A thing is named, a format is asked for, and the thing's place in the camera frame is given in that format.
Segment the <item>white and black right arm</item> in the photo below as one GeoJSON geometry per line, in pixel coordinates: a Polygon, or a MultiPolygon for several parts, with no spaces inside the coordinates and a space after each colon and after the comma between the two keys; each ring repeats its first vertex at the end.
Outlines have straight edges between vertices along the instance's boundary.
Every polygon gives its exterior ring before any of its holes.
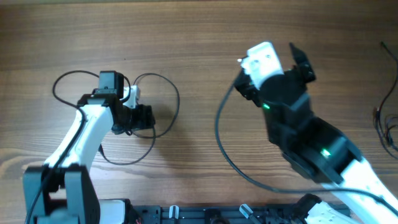
{"type": "Polygon", "coordinates": [[[283,70],[271,42],[262,42],[240,60],[234,87],[261,108],[269,141],[302,177],[333,190],[365,223],[397,223],[397,215],[354,189],[397,208],[397,198],[381,182],[361,151],[339,129],[312,111],[307,84],[316,79],[306,54],[290,45],[295,65],[283,70]]]}

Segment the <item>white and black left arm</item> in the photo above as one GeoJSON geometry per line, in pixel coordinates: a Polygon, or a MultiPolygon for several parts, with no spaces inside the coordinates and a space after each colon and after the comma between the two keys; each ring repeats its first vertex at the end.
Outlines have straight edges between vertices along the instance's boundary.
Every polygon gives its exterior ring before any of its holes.
{"type": "Polygon", "coordinates": [[[132,135],[154,129],[151,106],[137,103],[139,89],[116,71],[96,75],[99,85],[73,108],[67,135],[42,166],[23,175],[26,223],[142,223],[128,199],[100,200],[90,179],[96,153],[108,132],[132,135]]]}

